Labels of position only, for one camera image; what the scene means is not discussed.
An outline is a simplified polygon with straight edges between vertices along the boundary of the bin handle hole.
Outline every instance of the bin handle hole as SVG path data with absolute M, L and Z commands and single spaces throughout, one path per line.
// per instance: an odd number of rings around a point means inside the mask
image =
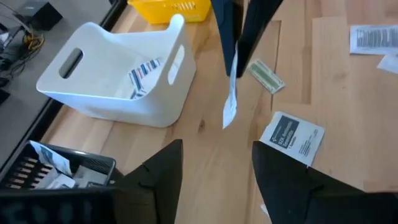
M 83 51 L 78 48 L 73 49 L 66 61 L 62 64 L 60 70 L 58 71 L 61 78 L 69 78 L 70 74 L 72 74 L 82 58 Z
M 184 59 L 185 49 L 183 45 L 180 45 L 177 53 L 175 54 L 172 66 L 170 67 L 169 73 L 167 74 L 167 79 L 169 80 L 169 85 L 173 85 L 175 77 L 180 70 L 182 60 Z

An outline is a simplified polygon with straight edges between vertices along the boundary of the black box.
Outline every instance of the black box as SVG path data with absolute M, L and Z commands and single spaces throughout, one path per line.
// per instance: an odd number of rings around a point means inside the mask
M 105 185 L 107 185 L 110 180 L 113 180 L 111 178 L 115 176 L 114 172 L 119 172 L 116 169 L 116 161 L 112 158 L 50 144 L 44 144 L 44 146 L 68 159 L 72 174 L 76 172 L 79 166 L 84 166 L 107 175 L 108 178 L 105 182 Z M 0 172 L 0 191 L 5 189 L 33 189 L 32 184 L 38 183 L 43 178 L 40 173 L 47 173 L 42 168 L 48 169 L 45 164 L 39 161 L 39 155 L 30 145 L 30 142 L 26 142 L 23 147 L 17 149 Z
M 14 15 L 35 30 L 48 31 L 62 19 L 61 14 L 49 2 L 28 1 L 17 12 Z

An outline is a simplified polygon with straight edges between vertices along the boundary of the wooden tabletop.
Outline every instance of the wooden tabletop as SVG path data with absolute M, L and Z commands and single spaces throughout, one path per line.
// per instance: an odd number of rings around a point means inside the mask
M 253 58 L 286 82 L 271 96 L 248 72 L 238 113 L 222 130 L 228 94 L 213 13 L 189 24 L 197 73 L 180 119 L 164 129 L 89 118 L 64 106 L 43 141 L 103 154 L 128 173 L 173 139 L 183 139 L 177 223 L 269 223 L 259 206 L 251 145 L 275 111 L 325 127 L 314 168 L 367 191 L 398 189 L 398 77 L 382 56 L 350 55 L 349 26 L 398 24 L 396 0 L 285 0 Z M 127 7 L 114 32 L 161 30 Z

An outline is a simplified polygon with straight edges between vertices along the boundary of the paper card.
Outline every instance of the paper card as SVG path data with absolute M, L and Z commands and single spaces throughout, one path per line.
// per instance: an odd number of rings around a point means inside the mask
M 323 127 L 278 111 L 260 141 L 311 166 L 324 133 Z
M 248 66 L 249 71 L 271 94 L 275 94 L 286 86 L 266 64 L 260 60 L 251 62 Z
M 160 58 L 152 59 L 148 62 L 142 63 L 137 68 L 129 72 L 129 78 L 134 87 L 130 99 L 139 99 L 145 96 L 153 89 L 153 87 L 155 87 L 160 77 L 160 71 L 153 71 L 158 67 L 160 67 Z
M 398 54 L 388 54 L 384 56 L 377 68 L 398 75 Z
M 236 116 L 236 69 L 238 67 L 238 43 L 235 44 L 235 55 L 232 61 L 231 74 L 229 76 L 229 95 L 224 104 L 223 129 L 228 127 Z
M 349 39 L 351 54 L 398 54 L 398 25 L 352 26 Z
M 41 163 L 50 164 L 60 172 L 72 176 L 68 159 L 64 158 L 60 154 L 54 152 L 47 146 L 44 146 L 43 144 L 40 144 L 38 142 L 30 141 L 30 144 L 39 155 L 39 160 Z
M 260 205 L 260 208 L 265 214 L 267 214 L 269 216 L 266 205 L 262 204 L 262 205 Z
M 76 182 L 67 175 L 60 174 L 46 189 L 72 189 Z
M 73 176 L 73 179 L 76 181 L 79 188 L 101 187 L 105 184 L 106 177 L 105 174 L 80 166 Z
M 35 189 L 46 189 L 59 176 L 56 169 L 51 169 L 46 176 L 36 185 Z

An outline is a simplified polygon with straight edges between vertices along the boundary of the yellow basket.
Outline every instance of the yellow basket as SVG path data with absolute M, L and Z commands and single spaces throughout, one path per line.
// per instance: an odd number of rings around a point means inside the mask
M 151 24 L 170 22 L 174 14 L 181 14 L 186 22 L 206 19 L 210 0 L 127 0 Z

